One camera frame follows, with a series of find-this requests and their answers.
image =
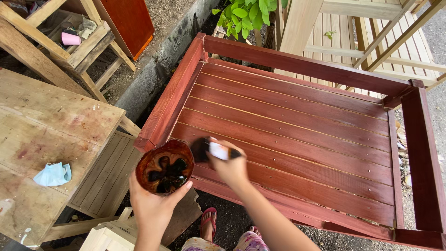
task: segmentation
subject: hand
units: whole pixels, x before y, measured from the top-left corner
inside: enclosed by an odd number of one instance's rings
[[[234,189],[237,185],[249,182],[248,172],[246,170],[245,152],[242,149],[236,147],[234,144],[229,143],[228,141],[215,140],[213,138],[211,138],[210,141],[218,143],[222,146],[236,149],[242,154],[242,156],[240,157],[226,161],[211,155],[209,152],[206,153],[210,160],[209,165],[217,171],[220,178],[224,182],[226,182],[226,184],[228,184],[232,189]]]
[[[172,217],[173,209],[192,187],[192,181],[186,182],[178,190],[168,196],[158,196],[146,191],[136,180],[135,170],[128,179],[130,189],[130,203],[136,216],[138,234],[161,238]]]

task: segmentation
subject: wooden table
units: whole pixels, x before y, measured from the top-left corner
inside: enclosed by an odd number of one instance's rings
[[[37,249],[121,122],[125,110],[0,68],[0,232]],[[44,187],[47,163],[71,181]]]

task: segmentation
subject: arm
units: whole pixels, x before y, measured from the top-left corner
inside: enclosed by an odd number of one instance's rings
[[[138,227],[134,251],[158,251],[173,210],[192,187],[192,181],[188,181],[171,195],[161,197],[144,190],[136,180],[135,171],[128,180],[130,203]]]
[[[271,250],[319,251],[319,248],[293,223],[283,216],[249,182],[246,171],[246,154],[226,141],[215,141],[237,149],[243,156],[229,161],[220,160],[208,154],[211,165],[223,181],[228,184],[244,203],[245,208],[262,233]]]

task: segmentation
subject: cloth rag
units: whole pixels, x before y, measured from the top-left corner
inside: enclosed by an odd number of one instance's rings
[[[62,165],[62,162],[56,164],[46,164],[33,179],[37,184],[50,187],[60,186],[71,180],[70,164]]]

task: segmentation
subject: dark brown liquid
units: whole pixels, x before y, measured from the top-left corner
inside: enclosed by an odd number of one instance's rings
[[[171,165],[169,157],[162,156],[158,164],[162,171],[150,171],[147,177],[149,182],[160,181],[157,186],[157,193],[169,192],[170,186],[179,188],[186,181],[187,177],[183,175],[183,171],[187,169],[187,164],[183,159],[177,159]]]

